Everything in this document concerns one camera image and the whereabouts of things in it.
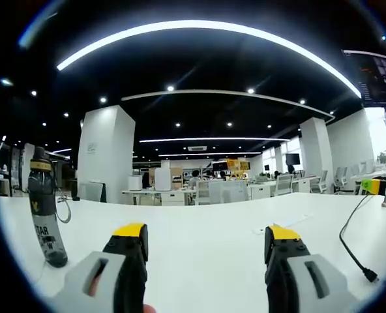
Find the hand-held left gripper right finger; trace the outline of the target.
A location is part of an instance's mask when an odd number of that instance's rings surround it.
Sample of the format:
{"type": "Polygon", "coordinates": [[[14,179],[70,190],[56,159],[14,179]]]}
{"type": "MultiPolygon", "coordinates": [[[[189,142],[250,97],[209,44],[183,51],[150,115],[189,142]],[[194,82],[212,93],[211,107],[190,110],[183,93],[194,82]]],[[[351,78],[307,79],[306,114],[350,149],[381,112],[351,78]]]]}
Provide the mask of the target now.
{"type": "Polygon", "coordinates": [[[269,312],[353,312],[346,277],[293,230],[267,226],[264,258],[269,312]]]}

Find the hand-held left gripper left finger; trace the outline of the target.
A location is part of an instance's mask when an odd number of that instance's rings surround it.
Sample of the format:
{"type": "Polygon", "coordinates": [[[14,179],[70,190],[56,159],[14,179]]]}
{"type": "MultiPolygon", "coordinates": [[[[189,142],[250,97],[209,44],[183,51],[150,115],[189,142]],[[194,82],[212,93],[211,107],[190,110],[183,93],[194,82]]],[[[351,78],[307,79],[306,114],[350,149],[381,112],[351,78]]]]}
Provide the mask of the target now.
{"type": "Polygon", "coordinates": [[[103,250],[90,253],[65,275],[54,310],[143,312],[148,256],[147,225],[120,227],[103,250]]]}

